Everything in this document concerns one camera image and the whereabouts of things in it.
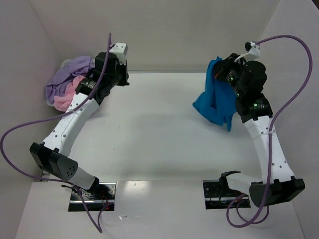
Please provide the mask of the blue t shirt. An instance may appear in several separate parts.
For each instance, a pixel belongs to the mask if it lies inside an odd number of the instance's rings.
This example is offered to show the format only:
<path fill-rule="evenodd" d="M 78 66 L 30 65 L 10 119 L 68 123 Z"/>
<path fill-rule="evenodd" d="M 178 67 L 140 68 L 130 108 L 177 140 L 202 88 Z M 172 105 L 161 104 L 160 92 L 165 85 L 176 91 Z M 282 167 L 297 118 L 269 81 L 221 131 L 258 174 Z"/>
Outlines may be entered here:
<path fill-rule="evenodd" d="M 222 61 L 216 57 L 211 60 L 206 71 L 205 89 L 193 102 L 193 107 L 208 121 L 219 125 L 227 125 L 231 131 L 232 118 L 236 113 L 236 94 L 227 82 L 215 79 L 216 71 L 213 67 Z"/>

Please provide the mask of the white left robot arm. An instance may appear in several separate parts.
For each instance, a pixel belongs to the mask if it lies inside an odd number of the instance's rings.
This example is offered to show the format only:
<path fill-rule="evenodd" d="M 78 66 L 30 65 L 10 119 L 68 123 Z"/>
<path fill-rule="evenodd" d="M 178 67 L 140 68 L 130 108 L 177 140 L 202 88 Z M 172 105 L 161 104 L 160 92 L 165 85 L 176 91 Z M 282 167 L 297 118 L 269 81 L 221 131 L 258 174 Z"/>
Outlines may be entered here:
<path fill-rule="evenodd" d="M 95 58 L 95 67 L 89 70 L 75 90 L 69 113 L 60 119 L 54 130 L 42 143 L 33 143 L 30 153 L 38 167 L 47 173 L 78 186 L 88 197 L 96 198 L 106 192 L 99 179 L 80 168 L 69 158 L 73 143 L 86 121 L 95 112 L 115 86 L 127 86 L 126 52 L 111 50 Z"/>

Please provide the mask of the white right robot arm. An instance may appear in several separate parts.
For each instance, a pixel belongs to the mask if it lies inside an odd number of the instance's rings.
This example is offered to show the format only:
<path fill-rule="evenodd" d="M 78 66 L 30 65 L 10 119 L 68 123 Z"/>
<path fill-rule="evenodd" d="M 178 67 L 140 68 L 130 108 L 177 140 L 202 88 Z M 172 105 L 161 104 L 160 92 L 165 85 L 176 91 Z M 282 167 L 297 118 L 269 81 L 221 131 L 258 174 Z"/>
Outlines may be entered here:
<path fill-rule="evenodd" d="M 284 156 L 269 101 L 262 93 L 266 67 L 258 61 L 246 61 L 236 53 L 213 67 L 215 79 L 227 83 L 235 94 L 235 107 L 254 143 L 261 167 L 261 178 L 239 171 L 224 173 L 227 187 L 243 192 L 256 207 L 291 201 L 305 189 Z"/>

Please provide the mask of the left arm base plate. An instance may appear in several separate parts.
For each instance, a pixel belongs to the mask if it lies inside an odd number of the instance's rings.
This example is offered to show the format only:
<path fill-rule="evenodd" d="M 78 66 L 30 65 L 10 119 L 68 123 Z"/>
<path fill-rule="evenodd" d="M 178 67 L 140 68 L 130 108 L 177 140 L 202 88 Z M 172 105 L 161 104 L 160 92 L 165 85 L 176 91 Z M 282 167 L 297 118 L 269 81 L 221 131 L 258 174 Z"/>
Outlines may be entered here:
<path fill-rule="evenodd" d="M 106 207 L 104 211 L 114 211 L 115 207 L 115 195 L 116 195 L 116 182 L 100 182 L 102 186 L 102 192 L 99 192 L 96 196 L 87 193 L 83 189 L 80 189 L 81 195 L 77 190 L 72 190 L 70 195 L 70 201 L 68 206 L 69 212 L 83 212 L 85 208 L 81 197 L 83 198 L 88 210 L 90 212 L 100 211 L 103 207 Z"/>

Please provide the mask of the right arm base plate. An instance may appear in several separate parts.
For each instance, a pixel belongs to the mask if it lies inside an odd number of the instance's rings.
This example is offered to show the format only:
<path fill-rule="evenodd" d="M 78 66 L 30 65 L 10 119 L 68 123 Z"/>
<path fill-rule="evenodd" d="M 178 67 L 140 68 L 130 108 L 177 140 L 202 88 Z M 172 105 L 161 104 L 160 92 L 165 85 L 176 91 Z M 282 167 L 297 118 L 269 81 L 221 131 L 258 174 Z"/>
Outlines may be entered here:
<path fill-rule="evenodd" d="M 242 193 L 235 190 L 222 190 L 219 180 L 204 180 L 203 190 L 205 207 L 210 209 L 227 209 L 229 204 Z"/>

